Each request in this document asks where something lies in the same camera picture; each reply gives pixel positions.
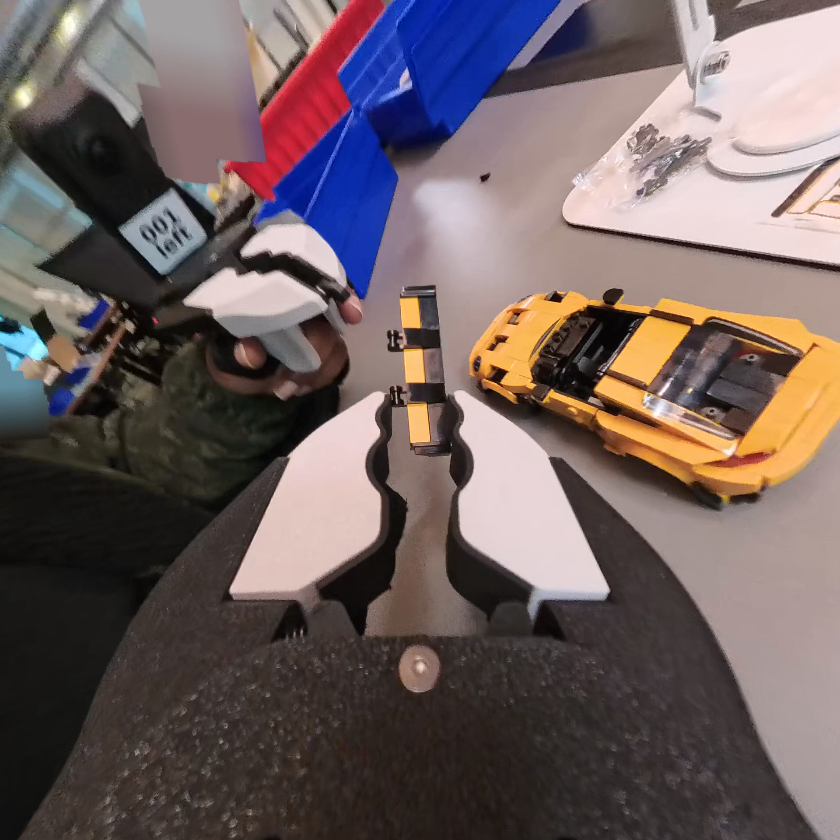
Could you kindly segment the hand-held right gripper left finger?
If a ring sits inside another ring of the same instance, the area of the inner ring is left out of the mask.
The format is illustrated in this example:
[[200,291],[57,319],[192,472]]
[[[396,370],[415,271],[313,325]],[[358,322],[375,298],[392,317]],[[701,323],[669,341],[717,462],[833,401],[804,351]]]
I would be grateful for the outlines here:
[[235,602],[341,604],[364,634],[392,586],[407,505],[389,484],[392,400],[372,392],[320,426],[283,469],[228,588]]

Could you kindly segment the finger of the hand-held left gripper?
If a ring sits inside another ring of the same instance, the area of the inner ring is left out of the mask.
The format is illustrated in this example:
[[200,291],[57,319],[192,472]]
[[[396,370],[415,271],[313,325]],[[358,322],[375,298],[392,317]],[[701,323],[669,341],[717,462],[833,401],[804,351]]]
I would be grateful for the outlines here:
[[328,300],[344,303],[350,285],[340,259],[327,241],[307,224],[260,227],[239,250],[247,268],[268,273],[278,270]]
[[236,337],[259,337],[315,319],[328,310],[317,291],[286,272],[222,269],[185,298],[187,307],[210,312]]

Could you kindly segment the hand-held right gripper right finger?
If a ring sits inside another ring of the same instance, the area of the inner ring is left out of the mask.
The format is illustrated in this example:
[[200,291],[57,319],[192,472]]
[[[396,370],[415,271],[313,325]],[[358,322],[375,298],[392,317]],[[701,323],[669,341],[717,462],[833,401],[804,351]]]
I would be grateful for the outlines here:
[[447,408],[455,492],[446,572],[486,619],[484,633],[533,634],[552,604],[608,604],[610,585],[552,458],[466,391]]

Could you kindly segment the yellow black lego spoiler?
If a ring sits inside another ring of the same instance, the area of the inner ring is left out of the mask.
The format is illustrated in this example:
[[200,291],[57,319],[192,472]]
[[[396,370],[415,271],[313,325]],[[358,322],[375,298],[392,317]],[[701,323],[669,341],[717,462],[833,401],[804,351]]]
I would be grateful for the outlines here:
[[402,356],[405,384],[391,387],[392,406],[406,409],[409,445],[416,455],[448,455],[452,425],[436,286],[405,287],[399,302],[401,326],[388,331],[387,349]]

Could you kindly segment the person's left forearm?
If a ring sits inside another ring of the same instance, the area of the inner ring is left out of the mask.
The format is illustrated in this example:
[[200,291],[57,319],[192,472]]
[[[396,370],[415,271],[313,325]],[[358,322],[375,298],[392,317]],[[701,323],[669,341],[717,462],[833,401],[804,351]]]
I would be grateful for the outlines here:
[[267,395],[238,395],[212,378],[203,350],[191,344],[180,351],[146,402],[103,418],[53,419],[47,456],[218,510],[338,412],[347,360],[326,385],[286,383]]

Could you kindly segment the yellow lego car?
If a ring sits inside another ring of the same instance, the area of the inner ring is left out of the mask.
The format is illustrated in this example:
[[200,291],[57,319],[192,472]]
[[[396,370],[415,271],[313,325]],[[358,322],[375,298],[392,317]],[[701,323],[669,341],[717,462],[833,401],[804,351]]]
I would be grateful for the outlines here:
[[798,474],[839,418],[839,345],[792,318],[573,291],[521,299],[475,343],[484,392],[565,418],[720,510]]

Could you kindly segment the plastic bag of lego parts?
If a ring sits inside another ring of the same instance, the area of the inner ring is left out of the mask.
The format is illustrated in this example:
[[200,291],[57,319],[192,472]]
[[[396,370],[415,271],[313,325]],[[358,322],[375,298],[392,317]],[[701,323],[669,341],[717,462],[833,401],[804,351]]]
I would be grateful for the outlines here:
[[644,123],[572,181],[592,203],[628,210],[707,161],[712,136],[671,136]]

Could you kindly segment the lego sticker sheet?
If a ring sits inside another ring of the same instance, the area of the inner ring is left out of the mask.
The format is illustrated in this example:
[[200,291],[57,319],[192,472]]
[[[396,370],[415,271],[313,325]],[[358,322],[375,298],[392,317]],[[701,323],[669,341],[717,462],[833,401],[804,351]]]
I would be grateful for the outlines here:
[[825,161],[811,170],[794,190],[771,213],[782,216],[838,218],[839,157]]

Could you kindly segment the person's left hand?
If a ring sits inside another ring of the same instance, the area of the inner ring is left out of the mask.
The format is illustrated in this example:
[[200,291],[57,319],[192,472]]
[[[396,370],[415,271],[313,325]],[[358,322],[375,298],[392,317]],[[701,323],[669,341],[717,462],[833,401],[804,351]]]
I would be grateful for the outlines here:
[[[354,291],[338,305],[344,323],[358,324],[363,319],[361,300]],[[317,351],[320,366],[314,373],[301,374],[279,367],[264,379],[248,379],[221,371],[215,364],[210,350],[205,350],[205,361],[211,378],[229,392],[244,396],[276,396],[281,401],[316,392],[340,378],[349,362],[349,352],[342,334],[326,318],[316,318],[302,325],[304,336]],[[241,367],[259,369],[266,362],[266,349],[256,337],[240,339],[234,347],[234,357]]]

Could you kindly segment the red storage bin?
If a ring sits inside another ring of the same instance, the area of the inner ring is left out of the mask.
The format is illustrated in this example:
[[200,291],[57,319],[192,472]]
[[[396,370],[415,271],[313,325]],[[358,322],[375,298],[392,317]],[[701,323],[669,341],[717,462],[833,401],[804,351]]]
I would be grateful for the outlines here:
[[381,1],[348,2],[260,114],[265,160],[229,161],[227,173],[261,198],[273,196],[276,184],[350,109],[339,70],[384,9]]

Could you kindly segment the white book stand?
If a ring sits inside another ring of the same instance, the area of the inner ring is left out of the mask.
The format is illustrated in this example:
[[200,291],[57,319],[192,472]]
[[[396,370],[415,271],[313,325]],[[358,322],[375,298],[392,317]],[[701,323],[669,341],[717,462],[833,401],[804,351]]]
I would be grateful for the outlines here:
[[728,38],[718,36],[708,2],[670,2],[670,9],[684,71],[609,151],[652,123],[671,136],[712,136],[706,163],[628,210],[592,203],[573,188],[563,220],[837,268],[838,218],[771,213],[839,154],[838,2]]

